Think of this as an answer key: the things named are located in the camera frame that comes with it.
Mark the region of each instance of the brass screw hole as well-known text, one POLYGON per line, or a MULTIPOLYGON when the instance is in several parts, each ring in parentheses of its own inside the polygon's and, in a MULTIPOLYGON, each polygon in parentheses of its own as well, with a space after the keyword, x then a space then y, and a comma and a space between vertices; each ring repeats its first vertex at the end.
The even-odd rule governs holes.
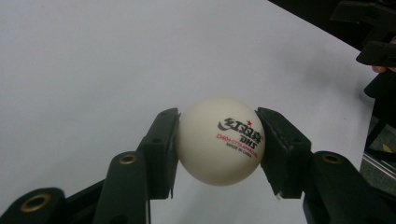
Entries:
POLYGON ((44 207, 49 202, 50 202, 49 194, 47 193, 37 194, 36 196, 26 200, 22 204, 21 211, 25 213, 34 212, 44 207))
POLYGON ((122 165, 132 164, 137 161, 137 157, 135 155, 125 155, 120 158, 120 163, 122 165))
POLYGON ((326 155, 323 155, 322 158, 323 158, 324 161, 326 161, 326 162, 328 162, 328 163, 332 163, 332 164, 340 164, 340 163, 343 162, 343 161, 341 160, 341 158, 339 158, 338 156, 333 155, 333 154, 326 154, 326 155))

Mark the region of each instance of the dhs logo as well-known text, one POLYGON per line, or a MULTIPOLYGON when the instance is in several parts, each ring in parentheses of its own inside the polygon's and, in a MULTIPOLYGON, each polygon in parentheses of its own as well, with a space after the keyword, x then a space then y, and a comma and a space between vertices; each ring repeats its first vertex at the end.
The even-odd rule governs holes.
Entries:
POLYGON ((222 131, 232 130, 238 133, 241 133, 240 142, 254 149, 262 140, 262 136, 259 132, 254 131, 250 126, 252 123, 250 120, 247 121, 247 124, 238 121, 236 119, 225 119, 224 121, 220 121, 218 124, 218 128, 222 131))

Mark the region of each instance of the white surface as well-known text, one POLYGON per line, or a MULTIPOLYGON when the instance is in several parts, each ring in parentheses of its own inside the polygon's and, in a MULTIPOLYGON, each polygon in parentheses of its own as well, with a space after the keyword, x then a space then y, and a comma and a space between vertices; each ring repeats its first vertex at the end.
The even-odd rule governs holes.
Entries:
MULTIPOLYGON (((225 95, 274 109, 359 167, 374 77, 358 52, 266 1, 1 1, 0 212, 24 193, 69 196, 135 150, 155 116, 225 95)), ((211 187, 178 166, 152 223, 305 223, 261 169, 211 187)))
POLYGON ((212 97, 181 115, 175 146, 189 174, 209 185, 229 186, 250 176, 262 161, 264 129, 250 106, 212 97))

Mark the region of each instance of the ping pong ball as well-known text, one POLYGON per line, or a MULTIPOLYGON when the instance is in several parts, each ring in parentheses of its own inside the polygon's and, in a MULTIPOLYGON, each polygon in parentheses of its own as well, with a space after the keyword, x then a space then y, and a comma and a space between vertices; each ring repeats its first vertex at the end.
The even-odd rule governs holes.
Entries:
POLYGON ((231 98, 210 98, 182 114, 176 149, 196 179, 228 186, 251 175, 264 154, 264 129, 254 110, 231 98))

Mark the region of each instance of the white table surface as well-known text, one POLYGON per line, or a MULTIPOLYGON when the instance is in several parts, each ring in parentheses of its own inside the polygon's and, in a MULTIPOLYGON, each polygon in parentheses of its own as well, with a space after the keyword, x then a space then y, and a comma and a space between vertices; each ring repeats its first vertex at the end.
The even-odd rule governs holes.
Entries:
MULTIPOLYGON (((359 53, 264 0, 0 1, 0 213, 30 190, 70 196, 135 150, 161 111, 211 96, 283 114, 359 168, 374 78, 359 53)), ((211 187, 177 168, 152 223, 306 223, 259 167, 211 187)))

